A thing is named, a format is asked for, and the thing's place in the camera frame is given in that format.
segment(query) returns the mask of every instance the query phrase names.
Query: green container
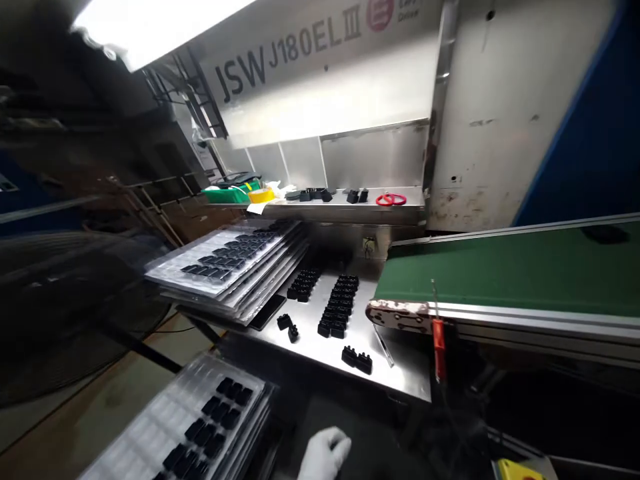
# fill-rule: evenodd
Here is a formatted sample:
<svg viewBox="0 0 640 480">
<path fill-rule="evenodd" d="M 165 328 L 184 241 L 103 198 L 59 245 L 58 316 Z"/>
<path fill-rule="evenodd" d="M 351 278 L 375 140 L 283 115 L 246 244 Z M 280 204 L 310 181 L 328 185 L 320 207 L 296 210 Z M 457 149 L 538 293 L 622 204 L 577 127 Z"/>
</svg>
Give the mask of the green container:
<svg viewBox="0 0 640 480">
<path fill-rule="evenodd" d="M 251 186 L 251 190 L 260 189 L 260 183 L 256 180 L 249 182 L 249 185 Z M 207 196 L 209 203 L 250 203 L 249 196 L 240 192 L 238 189 L 245 193 L 250 192 L 247 185 L 242 184 L 238 188 L 202 190 L 202 193 Z"/>
</svg>

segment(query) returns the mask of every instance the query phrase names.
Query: yellow tape roll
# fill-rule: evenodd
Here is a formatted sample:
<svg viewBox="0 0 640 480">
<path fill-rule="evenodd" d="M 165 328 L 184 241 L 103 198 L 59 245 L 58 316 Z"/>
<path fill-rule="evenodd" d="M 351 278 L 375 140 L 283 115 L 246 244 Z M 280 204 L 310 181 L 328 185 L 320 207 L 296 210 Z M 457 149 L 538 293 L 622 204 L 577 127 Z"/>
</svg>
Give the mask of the yellow tape roll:
<svg viewBox="0 0 640 480">
<path fill-rule="evenodd" d="M 264 203 L 274 198 L 275 195 L 271 189 L 260 189 L 249 192 L 249 200 L 251 200 L 251 203 Z"/>
</svg>

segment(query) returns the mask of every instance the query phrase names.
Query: white wall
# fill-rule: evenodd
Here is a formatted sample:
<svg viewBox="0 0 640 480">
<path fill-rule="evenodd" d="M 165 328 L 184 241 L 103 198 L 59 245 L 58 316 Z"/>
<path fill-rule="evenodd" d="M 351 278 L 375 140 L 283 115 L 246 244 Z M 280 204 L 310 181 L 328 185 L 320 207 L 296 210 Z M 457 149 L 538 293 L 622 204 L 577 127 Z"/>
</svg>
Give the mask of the white wall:
<svg viewBox="0 0 640 480">
<path fill-rule="evenodd" d="M 428 228 L 508 227 L 616 2 L 462 0 L 460 8 Z"/>
</svg>

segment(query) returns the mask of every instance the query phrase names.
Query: white glove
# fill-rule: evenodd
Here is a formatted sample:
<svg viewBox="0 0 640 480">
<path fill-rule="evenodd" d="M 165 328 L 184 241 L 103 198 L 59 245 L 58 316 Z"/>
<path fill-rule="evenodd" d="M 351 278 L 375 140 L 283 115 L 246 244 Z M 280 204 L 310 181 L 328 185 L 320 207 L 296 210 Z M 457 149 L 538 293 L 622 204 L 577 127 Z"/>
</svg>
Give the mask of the white glove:
<svg viewBox="0 0 640 480">
<path fill-rule="evenodd" d="M 334 480 L 351 450 L 351 439 L 338 427 L 320 430 L 309 439 L 298 480 Z"/>
</svg>

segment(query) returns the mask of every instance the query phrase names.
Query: stainless steel table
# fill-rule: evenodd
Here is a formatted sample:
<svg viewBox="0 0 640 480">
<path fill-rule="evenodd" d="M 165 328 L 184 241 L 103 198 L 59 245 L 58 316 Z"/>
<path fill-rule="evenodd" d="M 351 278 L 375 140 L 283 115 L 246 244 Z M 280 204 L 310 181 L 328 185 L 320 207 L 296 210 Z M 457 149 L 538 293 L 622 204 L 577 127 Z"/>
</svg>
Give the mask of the stainless steel table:
<svg viewBox="0 0 640 480">
<path fill-rule="evenodd" d="M 425 348 L 417 349 L 402 340 L 402 337 L 407 337 L 406 332 L 377 327 L 395 362 L 395 365 L 390 367 L 375 336 L 374 326 L 365 316 L 365 307 L 368 301 L 373 298 L 382 266 L 382 261 L 356 259 L 347 269 L 346 273 L 358 275 L 360 285 L 353 300 L 353 313 L 349 318 L 344 339 L 333 337 L 327 339 L 317 332 L 318 322 L 339 275 L 338 272 L 331 271 L 325 271 L 320 276 L 311 292 L 308 303 L 287 300 L 262 331 L 236 327 L 227 323 L 210 323 L 294 355 L 300 355 L 346 375 L 360 377 L 378 384 L 388 391 L 397 391 L 420 401 L 431 402 L 429 357 L 427 355 L 430 337 L 420 336 L 425 342 Z M 296 276 L 297 271 L 280 289 L 280 295 L 286 296 L 287 288 Z M 289 341 L 287 330 L 281 331 L 278 328 L 276 318 L 284 313 L 291 316 L 292 322 L 298 328 L 299 338 L 296 343 Z M 371 375 L 352 368 L 342 361 L 342 350 L 346 345 L 352 346 L 356 353 L 364 352 L 371 356 L 373 362 Z"/>
</svg>

